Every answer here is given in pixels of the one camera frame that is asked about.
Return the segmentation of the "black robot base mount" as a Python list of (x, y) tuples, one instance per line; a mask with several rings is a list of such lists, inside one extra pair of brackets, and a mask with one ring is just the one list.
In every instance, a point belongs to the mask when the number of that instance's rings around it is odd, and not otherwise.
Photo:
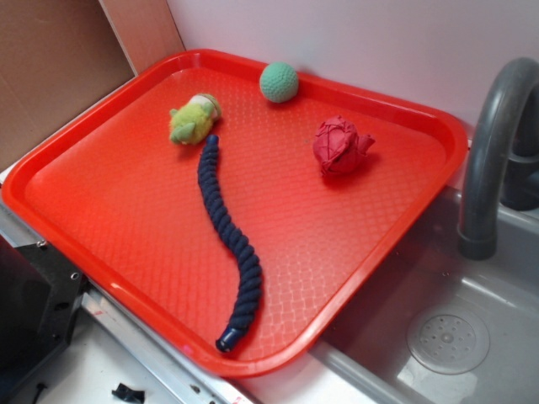
[(51, 245), (1, 241), (1, 389), (16, 386), (71, 342), (86, 279)]

